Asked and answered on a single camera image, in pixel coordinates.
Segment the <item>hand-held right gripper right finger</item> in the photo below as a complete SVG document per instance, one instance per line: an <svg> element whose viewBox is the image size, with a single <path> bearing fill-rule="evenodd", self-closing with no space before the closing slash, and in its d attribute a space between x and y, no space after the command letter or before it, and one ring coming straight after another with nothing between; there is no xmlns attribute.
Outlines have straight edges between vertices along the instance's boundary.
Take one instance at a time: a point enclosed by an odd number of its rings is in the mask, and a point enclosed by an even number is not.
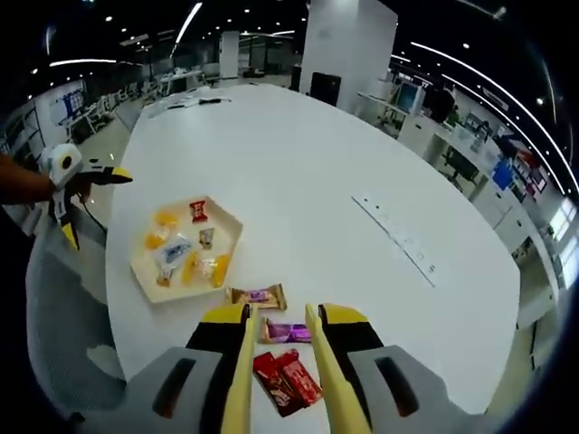
<svg viewBox="0 0 579 434"><path fill-rule="evenodd" d="M316 362L332 433L452 432L442 378L355 309L318 306Z"/></svg>

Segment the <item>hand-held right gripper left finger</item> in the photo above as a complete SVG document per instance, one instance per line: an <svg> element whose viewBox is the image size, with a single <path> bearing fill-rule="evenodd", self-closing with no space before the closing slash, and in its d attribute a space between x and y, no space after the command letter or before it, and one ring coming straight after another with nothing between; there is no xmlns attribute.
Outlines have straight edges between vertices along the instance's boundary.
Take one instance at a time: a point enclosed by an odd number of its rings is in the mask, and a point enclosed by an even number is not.
<svg viewBox="0 0 579 434"><path fill-rule="evenodd" d="M128 382L126 432L247 433L251 395L252 308L217 307Z"/></svg>

